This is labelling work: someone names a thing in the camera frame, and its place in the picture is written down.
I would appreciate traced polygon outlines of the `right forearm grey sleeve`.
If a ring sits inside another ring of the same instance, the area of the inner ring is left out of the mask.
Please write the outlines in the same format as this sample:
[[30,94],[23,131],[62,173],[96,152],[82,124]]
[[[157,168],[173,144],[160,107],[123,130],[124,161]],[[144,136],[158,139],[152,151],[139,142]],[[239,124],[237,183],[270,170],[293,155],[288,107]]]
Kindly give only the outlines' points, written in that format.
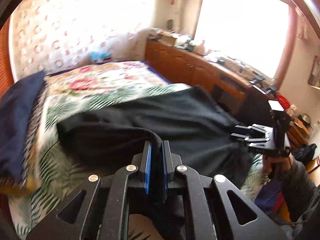
[[291,168],[279,177],[290,219],[295,225],[284,225],[283,230],[293,239],[310,222],[319,219],[319,186],[310,180],[305,166],[293,160]]

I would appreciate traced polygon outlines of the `right hand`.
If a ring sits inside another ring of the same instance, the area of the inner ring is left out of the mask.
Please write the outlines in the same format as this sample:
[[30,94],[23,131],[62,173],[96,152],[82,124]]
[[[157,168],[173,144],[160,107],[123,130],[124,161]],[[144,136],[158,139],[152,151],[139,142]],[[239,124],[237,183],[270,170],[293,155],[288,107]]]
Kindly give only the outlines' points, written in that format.
[[263,172],[270,175],[272,172],[275,174],[285,174],[291,170],[294,161],[293,155],[290,153],[288,157],[271,157],[263,155]]

